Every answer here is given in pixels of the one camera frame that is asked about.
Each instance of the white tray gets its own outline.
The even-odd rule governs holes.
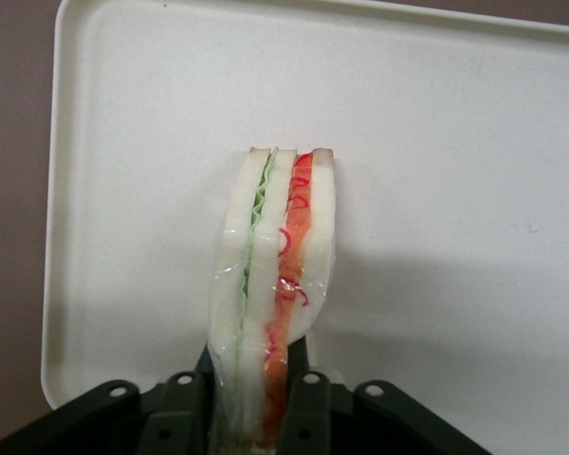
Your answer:
[[[501,454],[569,454],[569,27],[371,2],[65,0],[51,406],[193,367],[250,146],[336,152],[319,364]]]

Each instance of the screw hole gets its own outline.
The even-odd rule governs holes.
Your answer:
[[[307,428],[302,428],[300,430],[299,436],[300,436],[300,439],[303,439],[303,440],[310,439],[312,437],[312,431],[310,431]]]
[[[306,384],[318,384],[321,382],[321,379],[313,373],[308,373],[303,377],[303,382]]]
[[[126,388],[115,387],[110,391],[110,396],[116,398],[117,396],[123,396],[126,393]]]
[[[165,440],[169,439],[172,434],[173,433],[169,429],[164,428],[158,432],[158,439],[160,441],[165,441]]]
[[[177,378],[177,384],[180,386],[185,386],[186,384],[190,384],[193,381],[193,378],[187,374],[183,374]]]
[[[375,384],[373,384],[371,386],[367,386],[364,391],[366,391],[368,395],[371,395],[374,397],[378,397],[378,396],[383,395],[383,389],[380,388],[380,386],[376,386]]]

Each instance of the plastic-wrapped sandwich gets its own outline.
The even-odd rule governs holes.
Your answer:
[[[213,453],[270,450],[286,409],[287,346],[326,296],[334,256],[333,152],[251,149],[229,202],[211,286]]]

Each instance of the tabletop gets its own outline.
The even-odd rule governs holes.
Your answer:
[[[400,0],[569,26],[569,0]],[[0,438],[49,411],[40,384],[54,24],[60,0],[0,0]]]

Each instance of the gray background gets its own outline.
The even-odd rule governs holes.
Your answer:
[[[405,0],[569,25],[569,0]],[[60,0],[0,0],[0,438],[49,411],[40,386],[54,21]]]

